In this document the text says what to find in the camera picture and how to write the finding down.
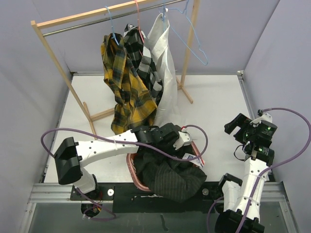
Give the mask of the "dark pinstriped shirt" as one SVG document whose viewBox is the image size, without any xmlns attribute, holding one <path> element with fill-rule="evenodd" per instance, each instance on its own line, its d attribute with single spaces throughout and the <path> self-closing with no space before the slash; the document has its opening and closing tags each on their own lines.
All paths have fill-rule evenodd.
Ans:
<svg viewBox="0 0 311 233">
<path fill-rule="evenodd" d="M 151 149 L 134 157 L 138 180 L 151 192 L 182 203 L 193 197 L 207 175 L 191 161 L 180 162 Z"/>
</svg>

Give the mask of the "pink plastic laundry basket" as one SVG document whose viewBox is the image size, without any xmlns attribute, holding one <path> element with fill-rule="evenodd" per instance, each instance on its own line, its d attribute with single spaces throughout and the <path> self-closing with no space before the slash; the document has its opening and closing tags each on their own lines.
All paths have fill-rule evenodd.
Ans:
<svg viewBox="0 0 311 233">
<path fill-rule="evenodd" d="M 131 154 L 127 154 L 126 156 L 126 163 L 127 163 L 127 167 L 129 169 L 131 178 L 134 182 L 134 185 L 141 191 L 144 192 L 150 192 L 151 190 L 144 184 L 142 183 L 137 174 L 136 174 L 136 168 L 134 166 L 134 158 L 137 154 L 136 153 L 131 153 Z M 205 161 L 202 157 L 199 157 L 198 159 L 196 159 L 194 162 L 192 162 L 195 166 L 203 168 L 205 165 Z"/>
</svg>

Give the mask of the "light blue wire hanger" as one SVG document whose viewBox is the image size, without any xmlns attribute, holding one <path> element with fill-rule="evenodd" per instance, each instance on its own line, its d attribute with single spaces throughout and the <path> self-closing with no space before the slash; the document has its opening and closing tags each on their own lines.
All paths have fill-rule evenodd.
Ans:
<svg viewBox="0 0 311 233">
<path fill-rule="evenodd" d="M 177 35 L 177 37 L 181 40 L 181 42 L 186 46 L 186 51 L 185 51 L 185 63 L 187 64 L 190 60 L 190 55 L 192 54 L 202 65 L 207 66 L 209 64 L 208 57 L 204 50 L 201 48 L 201 42 L 200 39 L 197 35 L 196 32 L 196 23 L 197 23 L 197 18 L 198 18 L 198 12 L 199 12 L 199 7 L 200 7 L 200 0 L 194 0 L 193 5 L 192 5 L 192 11 L 191 11 L 191 18 L 188 17 L 188 5 L 189 5 L 189 0 L 186 0 L 185 7 L 183 10 L 175 8 L 175 7 L 169 7 L 166 8 L 166 12 L 169 11 L 176 11 L 179 14 L 183 15 L 185 19 L 188 21 L 190 24 L 189 28 L 189 33 L 188 33 L 188 38 L 187 42 L 185 42 L 182 37 L 177 33 L 177 31 L 171 27 L 173 32 Z M 195 51 L 192 49 L 192 44 L 193 44 L 193 39 L 195 38 L 197 42 L 197 49 L 199 52 L 202 53 L 203 59 L 195 53 Z"/>
</svg>

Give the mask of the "blue hanger of white shirt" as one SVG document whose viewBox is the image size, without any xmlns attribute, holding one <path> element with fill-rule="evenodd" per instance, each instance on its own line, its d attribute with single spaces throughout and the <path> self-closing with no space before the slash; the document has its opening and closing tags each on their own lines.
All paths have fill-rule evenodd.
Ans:
<svg viewBox="0 0 311 233">
<path fill-rule="evenodd" d="M 162 27 L 163 32 L 165 32 L 169 27 L 169 20 L 167 18 L 168 9 L 166 7 L 165 1 L 162 3 Z"/>
</svg>

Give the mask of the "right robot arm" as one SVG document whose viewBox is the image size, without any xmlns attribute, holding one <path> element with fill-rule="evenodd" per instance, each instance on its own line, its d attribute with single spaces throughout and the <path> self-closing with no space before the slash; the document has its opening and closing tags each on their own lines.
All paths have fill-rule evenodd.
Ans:
<svg viewBox="0 0 311 233">
<path fill-rule="evenodd" d="M 224 126 L 227 134 L 236 128 L 239 130 L 234 138 L 245 154 L 244 176 L 240 179 L 226 173 L 216 186 L 218 196 L 224 199 L 224 210 L 214 230 L 217 233 L 262 233 L 265 227 L 260 223 L 260 201 L 268 169 L 275 157 L 270 145 L 277 126 L 270 114 L 260 112 L 254 120 L 238 114 Z"/>
</svg>

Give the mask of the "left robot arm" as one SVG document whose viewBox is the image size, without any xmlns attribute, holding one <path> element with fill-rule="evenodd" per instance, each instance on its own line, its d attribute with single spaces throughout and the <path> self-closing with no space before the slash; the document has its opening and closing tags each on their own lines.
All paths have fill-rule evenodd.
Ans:
<svg viewBox="0 0 311 233">
<path fill-rule="evenodd" d="M 161 150 L 172 156 L 191 143 L 190 135 L 172 123 L 163 127 L 136 127 L 101 141 L 78 142 L 68 137 L 54 153 L 58 183 L 72 184 L 92 200 L 98 196 L 99 187 L 95 175 L 85 169 L 89 164 L 113 156 L 134 154 L 142 149 Z"/>
</svg>

